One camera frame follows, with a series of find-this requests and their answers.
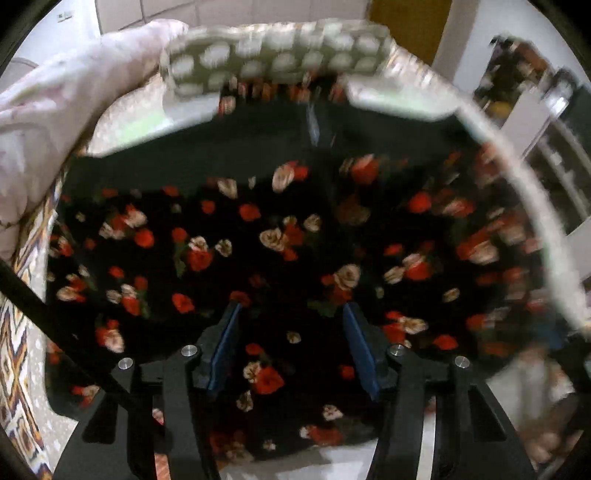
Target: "polka dot fabric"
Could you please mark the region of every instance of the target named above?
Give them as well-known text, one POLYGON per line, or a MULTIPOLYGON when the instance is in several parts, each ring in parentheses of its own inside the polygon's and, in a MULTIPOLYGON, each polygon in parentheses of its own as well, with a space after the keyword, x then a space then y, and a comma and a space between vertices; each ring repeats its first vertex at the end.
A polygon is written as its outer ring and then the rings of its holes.
POLYGON ((295 83, 311 70, 373 75, 393 45, 387 27, 365 21, 200 27, 168 46, 160 73, 180 96, 218 92, 233 77, 295 83))

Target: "white cloth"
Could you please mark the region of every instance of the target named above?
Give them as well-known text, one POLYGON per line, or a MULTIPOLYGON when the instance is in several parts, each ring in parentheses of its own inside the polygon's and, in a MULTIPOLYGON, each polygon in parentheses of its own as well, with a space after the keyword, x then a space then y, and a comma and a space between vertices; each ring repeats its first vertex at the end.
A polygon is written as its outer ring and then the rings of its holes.
POLYGON ((53 57, 0 95, 0 258, 41 202, 83 131, 158 65, 188 26, 157 20, 53 57))

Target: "metal screw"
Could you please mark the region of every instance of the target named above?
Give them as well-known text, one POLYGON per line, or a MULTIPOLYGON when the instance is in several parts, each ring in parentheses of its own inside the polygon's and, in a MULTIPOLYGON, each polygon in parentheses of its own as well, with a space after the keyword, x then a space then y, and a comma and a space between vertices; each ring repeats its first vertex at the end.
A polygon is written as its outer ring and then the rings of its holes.
POLYGON ((181 355, 182 356, 193 356, 199 351, 199 347, 197 345, 185 345, 181 348, 181 355))
POLYGON ((400 343, 395 343, 388 348, 389 356, 403 356, 406 352, 406 347, 400 343))
POLYGON ((121 360, 119 360, 119 363, 117 365, 119 366, 119 368, 121 370, 127 370, 128 368, 131 368, 131 366, 133 364, 134 364, 133 359, 126 356, 125 358, 122 358, 121 360))
POLYGON ((470 366, 470 361, 465 356, 457 356, 453 362, 460 368, 468 368, 470 366))

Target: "black floral fabric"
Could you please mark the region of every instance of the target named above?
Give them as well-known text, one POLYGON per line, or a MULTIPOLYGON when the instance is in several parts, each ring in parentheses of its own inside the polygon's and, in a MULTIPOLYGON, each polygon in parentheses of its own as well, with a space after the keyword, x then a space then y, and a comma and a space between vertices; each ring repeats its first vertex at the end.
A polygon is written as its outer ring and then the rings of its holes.
MULTIPOLYGON (((453 116, 356 109, 322 79, 230 85, 208 124, 74 160, 50 257, 47 303, 105 368, 163 358, 243 305, 204 419, 221 465, 377 435, 348 301, 391 342, 490 374, 550 308, 540 244, 492 147, 453 116)), ((98 388, 47 352, 51 406, 76 417, 98 388)))

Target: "black pole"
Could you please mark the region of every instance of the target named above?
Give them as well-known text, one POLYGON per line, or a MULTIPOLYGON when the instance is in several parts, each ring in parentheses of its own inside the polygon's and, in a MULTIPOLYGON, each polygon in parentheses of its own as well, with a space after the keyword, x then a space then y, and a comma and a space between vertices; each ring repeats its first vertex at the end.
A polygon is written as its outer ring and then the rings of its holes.
POLYGON ((127 410, 130 416, 135 417, 138 422, 150 430, 154 430, 156 434, 164 435, 162 425, 152 417, 141 414, 142 408, 138 400, 121 387, 110 372, 105 372, 96 366, 87 351, 87 346, 83 347, 71 332, 64 330, 63 322, 59 321, 52 310, 2 260, 0 260, 0 292, 37 325, 52 342, 59 346, 73 362, 78 364, 96 385, 127 410))

